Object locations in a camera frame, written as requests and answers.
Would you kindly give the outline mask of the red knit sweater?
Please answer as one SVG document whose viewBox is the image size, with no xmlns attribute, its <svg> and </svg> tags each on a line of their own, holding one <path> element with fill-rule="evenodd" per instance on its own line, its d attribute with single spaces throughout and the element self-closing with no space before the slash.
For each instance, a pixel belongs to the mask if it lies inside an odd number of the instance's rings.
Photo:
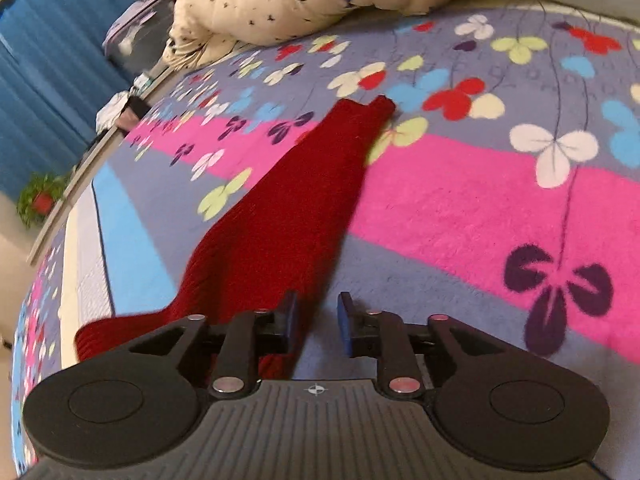
<svg viewBox="0 0 640 480">
<path fill-rule="evenodd" d="M 202 314 L 214 324 L 245 311 L 275 309 L 296 292 L 299 330 L 292 350 L 265 356 L 262 379 L 294 370 L 314 310 L 342 250 L 358 204 L 370 148 L 395 111 L 378 96 L 369 104 L 335 103 L 205 234 L 186 265 L 177 295 L 162 310 L 102 318 L 75 335 L 85 361 L 158 328 Z"/>
</svg>

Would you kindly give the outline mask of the clear plastic storage box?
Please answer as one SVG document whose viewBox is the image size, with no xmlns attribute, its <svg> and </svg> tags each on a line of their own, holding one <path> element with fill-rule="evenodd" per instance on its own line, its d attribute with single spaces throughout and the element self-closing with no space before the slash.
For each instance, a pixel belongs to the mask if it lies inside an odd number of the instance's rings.
<svg viewBox="0 0 640 480">
<path fill-rule="evenodd" d="M 108 29 L 104 56 L 132 76 L 148 72 L 163 54 L 174 0 L 138 0 Z"/>
</svg>

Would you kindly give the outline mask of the white clothes pile on sill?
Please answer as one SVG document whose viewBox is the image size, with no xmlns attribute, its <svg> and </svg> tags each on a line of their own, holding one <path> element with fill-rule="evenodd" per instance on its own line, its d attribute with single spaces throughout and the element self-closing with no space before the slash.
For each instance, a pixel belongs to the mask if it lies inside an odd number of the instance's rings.
<svg viewBox="0 0 640 480">
<path fill-rule="evenodd" d="M 128 101 L 128 91 L 121 91 L 114 94 L 104 107 L 96 113 L 96 133 L 101 133 L 112 128 L 127 106 Z"/>
</svg>

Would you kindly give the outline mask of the blue curtain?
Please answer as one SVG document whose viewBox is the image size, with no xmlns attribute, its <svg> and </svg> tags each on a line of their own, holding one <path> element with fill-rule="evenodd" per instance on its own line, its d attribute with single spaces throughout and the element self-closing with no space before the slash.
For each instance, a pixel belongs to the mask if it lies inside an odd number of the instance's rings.
<svg viewBox="0 0 640 480">
<path fill-rule="evenodd" d="M 11 200 L 33 174 L 66 174 L 98 110 L 129 88 L 102 42 L 133 1 L 1 1 L 1 191 Z"/>
</svg>

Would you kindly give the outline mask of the dark chair back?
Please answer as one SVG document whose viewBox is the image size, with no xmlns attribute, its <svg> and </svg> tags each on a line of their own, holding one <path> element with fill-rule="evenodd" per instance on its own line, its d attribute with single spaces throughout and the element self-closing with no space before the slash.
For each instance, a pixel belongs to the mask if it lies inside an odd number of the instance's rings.
<svg viewBox="0 0 640 480">
<path fill-rule="evenodd" d="M 121 132 L 128 133 L 137 127 L 140 120 L 149 113 L 151 107 L 144 99 L 130 96 L 115 120 L 115 127 Z"/>
</svg>

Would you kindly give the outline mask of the potted green plant red pot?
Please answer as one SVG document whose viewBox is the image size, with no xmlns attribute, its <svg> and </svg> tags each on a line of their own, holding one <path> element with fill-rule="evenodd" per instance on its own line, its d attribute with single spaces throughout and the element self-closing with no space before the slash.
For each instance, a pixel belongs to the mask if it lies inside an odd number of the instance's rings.
<svg viewBox="0 0 640 480">
<path fill-rule="evenodd" d="M 16 212 L 26 229 L 40 226 L 62 200 L 70 174 L 32 174 L 21 190 L 16 202 Z"/>
</svg>

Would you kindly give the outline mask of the floral striped bed blanket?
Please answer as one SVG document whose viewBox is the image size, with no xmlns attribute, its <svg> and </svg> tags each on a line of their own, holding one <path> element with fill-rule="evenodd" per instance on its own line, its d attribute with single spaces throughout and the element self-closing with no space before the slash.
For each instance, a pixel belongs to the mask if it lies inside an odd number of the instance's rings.
<svg viewBox="0 0 640 480">
<path fill-rule="evenodd" d="M 429 18 L 353 16 L 186 76 L 93 177 L 18 318 L 22 407 L 76 361 L 76 330 L 175 296 L 208 229 L 334 103 L 397 113 L 294 374 L 370 375 L 345 356 L 336 297 L 422 323 L 442 312 L 595 382 L 611 408 L 597 464 L 639 474 L 639 32 L 553 3 L 470 0 Z"/>
</svg>

